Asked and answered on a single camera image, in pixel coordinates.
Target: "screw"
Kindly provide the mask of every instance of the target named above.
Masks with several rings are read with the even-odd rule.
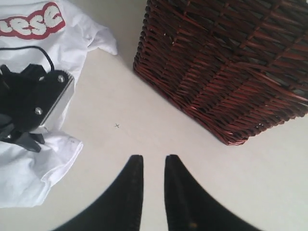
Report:
[[[43,110],[40,107],[35,108],[35,114],[41,115],[43,113]]]
[[[58,76],[58,81],[60,82],[60,83],[63,83],[64,82],[64,76]]]

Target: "white fabric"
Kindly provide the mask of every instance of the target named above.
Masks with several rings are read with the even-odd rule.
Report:
[[[40,46],[55,69],[66,70],[78,81],[87,52],[100,48],[117,54],[116,40],[108,28],[92,21],[65,0],[1,0],[0,47]],[[40,51],[0,51],[0,64],[20,72],[28,64],[49,63]],[[40,153],[0,142],[0,207],[32,207],[45,200],[50,188],[70,169],[82,142],[57,131],[45,135]]]

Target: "floor surface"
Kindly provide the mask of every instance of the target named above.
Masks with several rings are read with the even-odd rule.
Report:
[[[102,194],[132,154],[144,156],[142,231],[167,231],[168,154],[179,155],[213,197],[258,228],[308,230],[308,116],[226,146],[133,74],[146,0],[74,2],[111,28],[119,55],[89,53],[64,125],[84,149],[42,206],[0,210],[1,231],[63,224]]]

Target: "printed lettering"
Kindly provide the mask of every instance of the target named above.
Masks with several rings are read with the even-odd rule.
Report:
[[[14,16],[0,20],[0,37],[45,39],[65,27],[59,7],[49,2],[29,16]]]

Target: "wicker basket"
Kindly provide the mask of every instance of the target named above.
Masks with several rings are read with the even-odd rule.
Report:
[[[228,145],[308,112],[304,0],[149,0],[134,70]]]

